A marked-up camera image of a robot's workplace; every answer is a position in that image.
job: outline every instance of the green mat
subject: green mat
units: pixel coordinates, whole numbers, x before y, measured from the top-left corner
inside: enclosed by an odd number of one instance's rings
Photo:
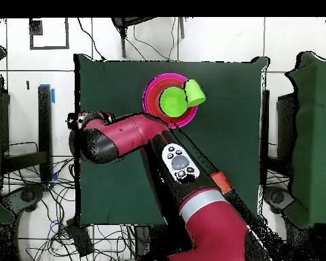
[[[285,213],[298,227],[326,224],[326,60],[312,52],[298,56],[292,78],[300,109],[293,150],[292,193],[296,197]]]
[[[81,110],[103,110],[115,116],[143,111],[143,91],[159,74],[178,73],[196,80],[206,101],[182,131],[225,173],[257,214],[261,71],[267,58],[252,63],[100,63],[80,54],[79,64]],[[164,223],[140,151],[103,165],[82,162],[80,181],[81,224]]]

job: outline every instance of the black stand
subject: black stand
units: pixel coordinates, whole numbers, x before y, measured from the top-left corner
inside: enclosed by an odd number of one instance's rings
[[[38,87],[39,97],[39,151],[15,156],[4,156],[2,174],[20,169],[40,166],[40,178],[43,183],[52,180],[52,129],[51,129],[51,100],[48,87]],[[10,96],[7,91],[2,93],[3,111],[3,152],[9,150],[8,104]]]

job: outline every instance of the green plastic cup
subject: green plastic cup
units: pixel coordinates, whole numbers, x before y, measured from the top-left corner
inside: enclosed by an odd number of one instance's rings
[[[183,89],[169,87],[160,95],[160,109],[169,117],[179,117],[187,110],[186,95]]]
[[[185,83],[185,93],[187,96],[187,107],[197,106],[205,101],[205,95],[202,89],[193,79]]]

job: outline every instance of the green tabletop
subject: green tabletop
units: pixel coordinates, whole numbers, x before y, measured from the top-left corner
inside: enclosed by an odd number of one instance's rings
[[[81,110],[103,110],[115,116],[138,113],[143,111],[143,91],[155,76],[178,73],[196,80],[206,101],[181,130],[257,214],[261,72],[267,64],[265,57],[250,63],[102,63],[80,54]],[[178,139],[189,149],[185,138]],[[164,223],[140,151],[108,164],[82,162],[80,181],[81,224]]]

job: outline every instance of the white floor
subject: white floor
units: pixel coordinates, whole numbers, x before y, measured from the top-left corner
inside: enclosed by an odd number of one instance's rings
[[[65,45],[64,18],[42,18],[43,35],[34,36],[36,46]],[[146,41],[165,57],[173,46],[172,27],[174,17],[155,18],[135,27],[137,39]],[[98,51],[108,60],[122,60],[120,36],[115,30],[110,18],[81,18],[83,29],[93,35]],[[293,86],[284,72],[295,66],[296,56],[301,51],[313,51],[326,58],[326,18],[188,18],[185,22],[185,39],[179,38],[179,60],[182,61],[250,61],[256,56],[270,58],[266,87],[270,90],[270,136],[269,142],[277,144],[276,98],[293,92]],[[175,38],[171,59],[177,59],[177,19],[173,28]],[[128,39],[147,60],[165,60],[148,45],[138,42],[133,36],[133,27],[128,30]],[[68,50],[30,50],[29,19],[0,20],[0,46],[7,49],[7,57],[0,62],[0,73],[5,80],[5,87],[11,95],[10,103],[10,143],[26,141],[38,142],[37,134],[37,87],[40,84],[50,84],[55,89],[55,103],[52,104],[52,142],[54,162],[71,157],[68,146],[69,131],[65,120],[74,106],[74,64],[73,54],[83,53],[99,60],[92,40],[79,26],[76,18],[69,18]],[[140,54],[126,42],[126,60],[143,60]],[[12,154],[33,152],[34,145],[12,146]],[[275,156],[276,146],[270,145],[271,155]],[[10,174],[10,185],[5,185],[3,193],[17,188],[14,184],[19,177]],[[72,179],[68,169],[62,172],[62,178]],[[65,198],[72,200],[74,191],[69,190]],[[56,205],[46,192],[44,201],[49,207],[50,217],[56,219]],[[75,207],[73,202],[63,201],[66,217],[73,217]],[[263,215],[268,219],[271,229],[286,237],[283,220],[270,212],[264,204]],[[119,230],[117,226],[90,227],[90,236],[95,243],[103,235]],[[41,247],[48,237],[50,221],[43,203],[39,203],[36,211],[25,213],[19,228],[19,244],[22,261],[32,261],[31,255],[37,250],[31,247]],[[117,238],[120,233],[113,234],[108,241],[101,241],[96,248],[103,251],[117,249]],[[118,241],[118,249],[122,250],[124,243]],[[126,250],[122,258],[129,258]],[[103,255],[96,261],[106,261]],[[69,257],[51,258],[48,254],[41,261],[70,261]]]

